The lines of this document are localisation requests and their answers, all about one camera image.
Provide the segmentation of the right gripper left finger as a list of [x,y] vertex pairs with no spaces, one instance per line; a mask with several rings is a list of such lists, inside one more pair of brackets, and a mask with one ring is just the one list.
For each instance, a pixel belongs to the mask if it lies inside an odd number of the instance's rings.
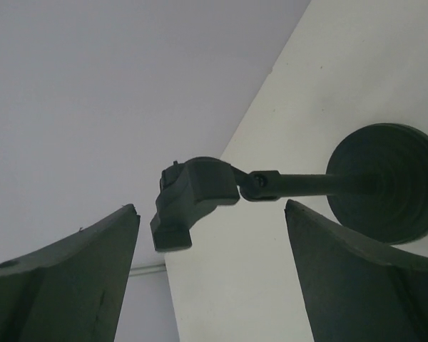
[[0,341],[114,341],[139,225],[127,204],[0,263]]

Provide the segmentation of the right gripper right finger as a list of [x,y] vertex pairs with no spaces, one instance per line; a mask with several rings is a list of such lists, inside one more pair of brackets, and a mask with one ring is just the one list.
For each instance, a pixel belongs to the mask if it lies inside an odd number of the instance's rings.
[[288,200],[287,231],[315,341],[428,341],[428,258]]

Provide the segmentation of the black phone stand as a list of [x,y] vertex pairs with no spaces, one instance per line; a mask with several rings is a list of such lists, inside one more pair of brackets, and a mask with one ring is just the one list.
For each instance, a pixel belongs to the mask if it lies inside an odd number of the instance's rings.
[[377,123],[348,135],[323,175],[243,172],[213,157],[174,162],[162,171],[151,234],[157,252],[192,245],[190,228],[219,206],[325,196],[337,221],[385,244],[428,235],[428,135]]

